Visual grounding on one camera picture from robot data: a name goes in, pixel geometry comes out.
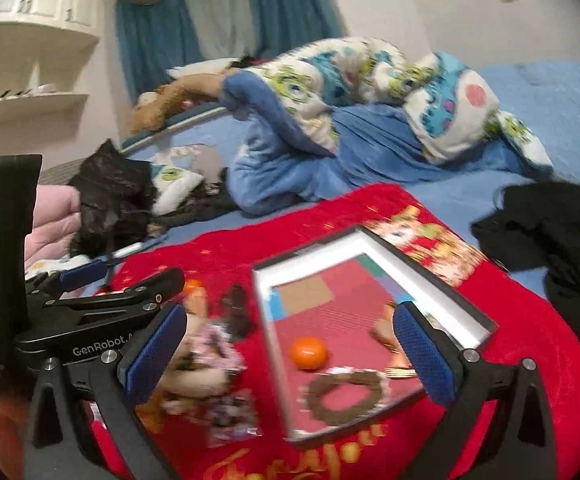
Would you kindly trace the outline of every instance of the blue blanket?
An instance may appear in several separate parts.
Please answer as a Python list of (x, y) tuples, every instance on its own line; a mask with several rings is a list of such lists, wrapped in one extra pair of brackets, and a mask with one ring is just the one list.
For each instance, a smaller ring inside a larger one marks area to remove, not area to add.
[(334, 198), (374, 182), (435, 182), (479, 170), (531, 172), (502, 137), (445, 164), (430, 164), (402, 108), (385, 104), (331, 107), (339, 135), (332, 154), (301, 131), (276, 94), (251, 72), (225, 80), (222, 104), (249, 112), (244, 148), (230, 166), (227, 186), (239, 207), (254, 215), (301, 199)]

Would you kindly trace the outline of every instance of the red blanket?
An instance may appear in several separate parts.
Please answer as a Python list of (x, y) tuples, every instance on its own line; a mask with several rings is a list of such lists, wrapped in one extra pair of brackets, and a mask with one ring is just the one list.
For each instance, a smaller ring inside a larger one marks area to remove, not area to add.
[[(115, 286), (124, 288), (157, 270), (177, 266), (187, 278), (201, 280), (210, 304), (218, 304), (233, 283), (241, 283), (255, 313), (252, 264), (335, 230), (390, 218), (409, 205), (421, 209), (421, 222), (440, 224), (401, 187), (379, 184), (262, 224), (208, 233), (181, 246), (132, 256), (116, 276)], [(538, 363), (554, 420), (559, 478), (571, 478), (580, 467), (580, 344), (576, 336), (547, 301), (489, 262), (482, 263), (458, 290), (499, 325), (483, 351), (486, 359), (518, 364), (530, 356)], [(186, 480), (393, 480), (443, 415), (443, 409), (423, 398), (351, 438), (300, 452), (282, 437), (262, 333), (255, 331), (238, 349), (248, 364), (242, 386), (251, 388), (257, 396), (265, 437), (206, 449), (201, 428), (191, 426), (182, 417), (169, 417), (164, 433), (156, 435), (155, 440)], [(484, 409), (452, 476), (470, 467), (492, 409)], [(121, 473), (122, 466), (109, 439), (99, 433), (109, 464)]]

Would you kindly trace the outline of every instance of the brown ring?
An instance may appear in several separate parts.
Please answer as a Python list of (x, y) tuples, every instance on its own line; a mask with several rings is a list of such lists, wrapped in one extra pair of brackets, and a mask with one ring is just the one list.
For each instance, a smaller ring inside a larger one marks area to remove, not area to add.
[[(345, 383), (366, 386), (369, 390), (368, 396), (345, 410), (335, 411), (326, 408), (321, 403), (321, 397), (337, 386)], [(349, 374), (326, 374), (318, 376), (308, 385), (305, 402), (316, 420), (320, 420), (328, 426), (342, 426), (374, 410), (383, 396), (384, 389), (377, 372), (356, 370)]]

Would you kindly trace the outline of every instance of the metal screw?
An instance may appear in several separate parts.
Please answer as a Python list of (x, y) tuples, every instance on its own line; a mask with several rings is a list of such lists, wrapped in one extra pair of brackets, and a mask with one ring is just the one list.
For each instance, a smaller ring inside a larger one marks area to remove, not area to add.
[(117, 356), (116, 350), (106, 350), (105, 352), (103, 352), (103, 354), (101, 354), (101, 360), (106, 364), (108, 364), (114, 361), (116, 359), (116, 356)]
[(521, 364), (526, 370), (536, 370), (536, 363), (529, 357), (526, 357), (523, 361), (521, 361)]
[(44, 362), (44, 370), (54, 370), (58, 364), (59, 360), (56, 357), (51, 357), (49, 359), (46, 359), (46, 361)]
[(481, 356), (479, 355), (479, 352), (477, 352), (476, 350), (468, 348), (467, 350), (464, 350), (464, 359), (469, 363), (475, 363), (479, 359), (481, 359)]

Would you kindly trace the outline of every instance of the white wall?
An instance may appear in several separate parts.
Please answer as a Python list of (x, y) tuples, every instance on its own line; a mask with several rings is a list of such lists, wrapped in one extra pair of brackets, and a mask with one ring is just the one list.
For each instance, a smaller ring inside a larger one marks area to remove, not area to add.
[(415, 0), (433, 50), (471, 67), (580, 62), (579, 0)]
[(46, 169), (91, 154), (109, 137), (118, 140), (131, 104), (116, 47), (115, 1), (100, 0), (100, 40), (75, 88), (90, 93), (83, 109), (0, 123), (0, 155), (41, 153)]
[(415, 0), (335, 0), (350, 36), (381, 38), (408, 60), (430, 53), (428, 35)]

